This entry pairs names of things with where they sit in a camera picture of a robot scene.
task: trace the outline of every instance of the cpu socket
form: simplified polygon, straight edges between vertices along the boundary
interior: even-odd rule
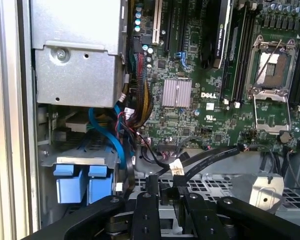
[[[291,128],[288,94],[292,79],[292,68],[296,55],[296,41],[267,42],[258,35],[251,51],[248,64],[246,95],[254,102],[255,128],[263,129],[269,134],[278,135],[280,131]],[[287,124],[270,127],[268,124],[258,124],[256,101],[282,102],[287,105]]]

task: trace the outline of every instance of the wire bundle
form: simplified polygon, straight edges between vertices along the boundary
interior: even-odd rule
[[[136,78],[136,109],[127,122],[128,126],[138,129],[145,124],[154,108],[153,96],[147,81],[147,66],[145,55],[137,52],[133,55]]]

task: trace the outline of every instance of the silver heatsink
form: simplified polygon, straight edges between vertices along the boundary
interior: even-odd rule
[[[192,80],[179,78],[164,80],[162,106],[175,108],[190,107]]]

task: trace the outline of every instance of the motherboard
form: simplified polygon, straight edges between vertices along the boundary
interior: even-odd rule
[[[140,132],[153,147],[199,136],[297,151],[300,0],[139,0],[133,19],[153,94]]]

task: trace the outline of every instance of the yellow wire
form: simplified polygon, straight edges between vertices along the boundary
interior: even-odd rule
[[[144,102],[143,102],[141,122],[145,121],[147,111],[148,111],[148,102],[149,102],[148,85],[147,82],[144,81]]]

